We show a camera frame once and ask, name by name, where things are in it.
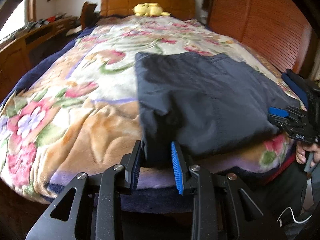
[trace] floral blanket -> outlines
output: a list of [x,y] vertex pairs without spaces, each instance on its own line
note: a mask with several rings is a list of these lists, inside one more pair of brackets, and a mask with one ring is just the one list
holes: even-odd
[[[115,17],[100,20],[88,36],[48,69],[28,91],[14,93],[0,112],[1,178],[24,197],[51,201],[81,171],[89,175],[119,163],[141,139],[135,54],[225,53],[293,92],[237,41],[196,20]],[[199,164],[212,172],[239,167],[265,173],[279,167],[292,141],[284,134]],[[138,188],[174,185],[172,169],[142,168]]]

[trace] person's leg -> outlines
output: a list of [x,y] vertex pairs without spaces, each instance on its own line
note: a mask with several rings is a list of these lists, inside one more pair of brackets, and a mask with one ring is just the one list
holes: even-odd
[[[277,178],[265,186],[255,190],[255,195],[262,204],[278,219],[282,211],[291,207],[295,217],[300,215],[307,186],[307,174],[303,171],[304,165],[292,163]],[[291,221],[290,210],[281,217],[283,222]]]

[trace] wooden desk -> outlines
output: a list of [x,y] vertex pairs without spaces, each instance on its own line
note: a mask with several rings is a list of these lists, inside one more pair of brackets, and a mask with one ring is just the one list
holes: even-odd
[[32,66],[29,52],[59,33],[67,32],[76,17],[57,20],[17,38],[0,50],[0,102]]

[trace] bed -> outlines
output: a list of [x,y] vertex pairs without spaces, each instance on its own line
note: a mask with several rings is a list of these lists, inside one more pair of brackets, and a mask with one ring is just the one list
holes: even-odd
[[[125,17],[145,2],[159,3],[173,17]],[[100,15],[95,26],[83,21],[87,28],[80,36],[28,72],[2,104],[1,178],[29,200],[50,203],[78,172],[103,172],[141,139],[133,68],[137,52],[225,53],[297,98],[268,59],[193,20],[195,0],[102,0]],[[214,173],[233,170],[263,183],[294,160],[292,144],[279,134],[198,163]],[[191,211],[192,200],[181,202],[174,185],[170,167],[142,168],[138,191],[122,198],[123,209]]]

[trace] window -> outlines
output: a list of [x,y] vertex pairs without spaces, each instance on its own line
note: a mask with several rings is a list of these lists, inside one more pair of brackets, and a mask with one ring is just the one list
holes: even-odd
[[22,1],[0,30],[0,40],[25,25],[25,3]]

